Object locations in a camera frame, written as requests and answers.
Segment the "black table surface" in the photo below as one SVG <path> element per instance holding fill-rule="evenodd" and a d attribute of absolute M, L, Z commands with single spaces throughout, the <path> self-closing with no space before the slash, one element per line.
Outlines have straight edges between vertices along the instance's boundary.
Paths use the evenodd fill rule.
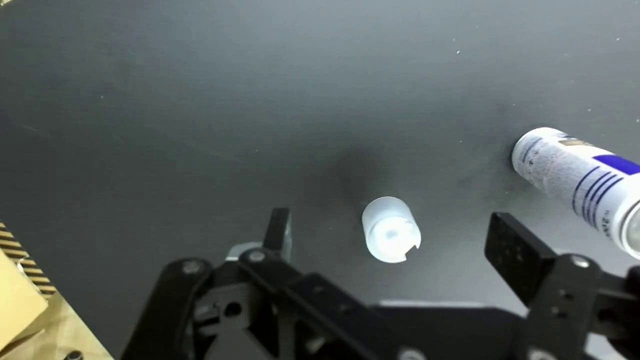
<path fill-rule="evenodd" d="M 508 209 L 633 259 L 509 169 L 534 126 L 640 157 L 638 0 L 13 0 L 0 8 L 0 218 L 118 355 L 160 268 L 219 264 L 294 209 L 294 264 L 362 301 L 523 308 L 482 256 Z M 423 244 L 367 256 L 365 196 Z"/>

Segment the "blue label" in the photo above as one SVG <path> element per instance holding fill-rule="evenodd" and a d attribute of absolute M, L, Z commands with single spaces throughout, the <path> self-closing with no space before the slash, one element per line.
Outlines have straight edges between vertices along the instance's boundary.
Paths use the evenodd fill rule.
<path fill-rule="evenodd" d="M 618 172 L 623 172 L 628 176 L 638 173 L 640 166 L 635 162 L 629 162 L 625 157 L 620 157 L 615 153 L 596 155 L 598 162 L 615 167 Z"/>

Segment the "dark gray surface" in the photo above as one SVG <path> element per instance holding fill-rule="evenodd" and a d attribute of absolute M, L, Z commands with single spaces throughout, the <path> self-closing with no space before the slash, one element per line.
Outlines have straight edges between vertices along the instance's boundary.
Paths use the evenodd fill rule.
<path fill-rule="evenodd" d="M 491 209 L 611 272 L 631 259 L 509 172 L 551 123 L 640 157 L 640 2 L 13 0 L 0 8 L 0 216 L 120 353 L 160 268 L 219 261 L 291 206 L 294 264 L 362 298 L 522 310 Z M 360 241 L 362 196 L 423 232 Z"/>

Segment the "white tube with blue label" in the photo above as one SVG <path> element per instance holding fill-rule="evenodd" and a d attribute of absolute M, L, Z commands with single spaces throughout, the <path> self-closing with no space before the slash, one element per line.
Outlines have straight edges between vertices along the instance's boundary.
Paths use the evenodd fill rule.
<path fill-rule="evenodd" d="M 640 166 L 555 128 L 526 132 L 514 169 L 640 259 Z"/>

